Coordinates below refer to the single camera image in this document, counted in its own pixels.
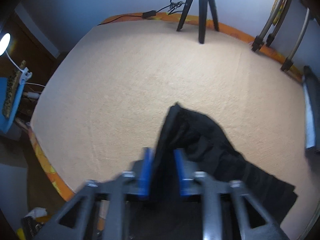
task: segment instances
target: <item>black fabric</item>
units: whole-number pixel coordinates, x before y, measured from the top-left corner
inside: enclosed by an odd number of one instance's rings
[[[309,66],[304,69],[304,82],[307,86],[315,126],[316,144],[312,151],[320,153],[320,82]]]
[[[294,186],[246,161],[213,120],[176,104],[170,108],[159,136],[149,201],[131,203],[129,239],[202,239],[201,203],[185,203],[180,198],[173,155],[177,148],[183,148],[200,171],[217,180],[244,181],[278,223],[297,199]],[[223,200],[221,208],[223,239],[240,240],[231,201]]]
[[[150,188],[154,201],[179,197],[173,156],[177,148],[217,180],[242,180],[279,224],[297,199],[293,185],[246,161],[217,123],[176,104],[169,110],[156,148]]]

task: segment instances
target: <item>tripod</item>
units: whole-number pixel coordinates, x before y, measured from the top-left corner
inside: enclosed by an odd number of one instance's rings
[[[177,32],[180,31],[183,27],[183,24],[187,18],[187,14],[190,10],[191,4],[193,0],[186,0],[185,5],[183,7],[182,15],[178,24]],[[219,22],[218,22],[218,14],[216,3],[214,0],[199,0],[199,43],[204,43],[204,36],[205,36],[205,26],[207,21],[207,8],[208,2],[212,14],[213,25],[215,30],[219,31]]]

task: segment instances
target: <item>white cable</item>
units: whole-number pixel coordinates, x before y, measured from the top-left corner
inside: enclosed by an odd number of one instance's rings
[[[40,92],[40,91],[34,91],[30,86],[27,86],[27,87],[30,88],[30,89],[32,90],[32,92],[39,93],[39,94],[42,93],[42,92]]]
[[[18,69],[18,70],[20,70],[21,72],[23,72],[23,70],[22,70],[21,68],[19,68],[19,67],[18,67],[18,65],[17,65],[17,64],[15,64],[15,63],[13,62],[13,60],[10,58],[10,56],[9,56],[9,54],[8,54],[8,52],[7,52],[7,50],[5,51],[5,53],[7,54],[8,58],[9,58],[9,60],[12,62],[12,64],[13,64],[13,65],[15,65],[15,66],[17,67],[17,69]]]
[[[37,85],[37,86],[41,86],[41,87],[45,87],[44,85],[39,85],[39,84],[34,84],[34,83],[26,83],[25,84],[29,84],[29,85]]]

